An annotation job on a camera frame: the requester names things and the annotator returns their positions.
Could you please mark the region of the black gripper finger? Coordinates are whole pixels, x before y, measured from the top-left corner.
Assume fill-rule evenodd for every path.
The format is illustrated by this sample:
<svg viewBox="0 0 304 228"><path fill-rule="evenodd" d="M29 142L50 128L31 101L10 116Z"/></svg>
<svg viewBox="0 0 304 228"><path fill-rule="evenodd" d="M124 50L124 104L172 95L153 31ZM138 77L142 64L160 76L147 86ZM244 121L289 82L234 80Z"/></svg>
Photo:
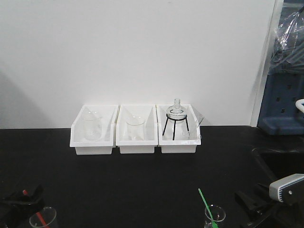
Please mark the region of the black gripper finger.
<svg viewBox="0 0 304 228"><path fill-rule="evenodd" d="M43 191L43 186L39 184L31 194L27 190L21 190L1 198L0 225L19 226L34 213L41 211L45 206Z"/></svg>

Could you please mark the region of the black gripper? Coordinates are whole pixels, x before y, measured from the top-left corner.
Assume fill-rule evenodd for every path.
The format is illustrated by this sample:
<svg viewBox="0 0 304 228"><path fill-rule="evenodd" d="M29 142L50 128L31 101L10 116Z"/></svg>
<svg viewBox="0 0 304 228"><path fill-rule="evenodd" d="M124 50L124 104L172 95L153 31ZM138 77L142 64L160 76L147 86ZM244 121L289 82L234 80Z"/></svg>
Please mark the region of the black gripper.
<svg viewBox="0 0 304 228"><path fill-rule="evenodd" d="M268 194L269 186L262 183L256 184L256 191ZM234 193L235 201L248 214L251 219L247 228L303 228L304 227L304 202L291 206L282 203L272 204L269 197L263 194L251 197L237 191Z"/></svg>

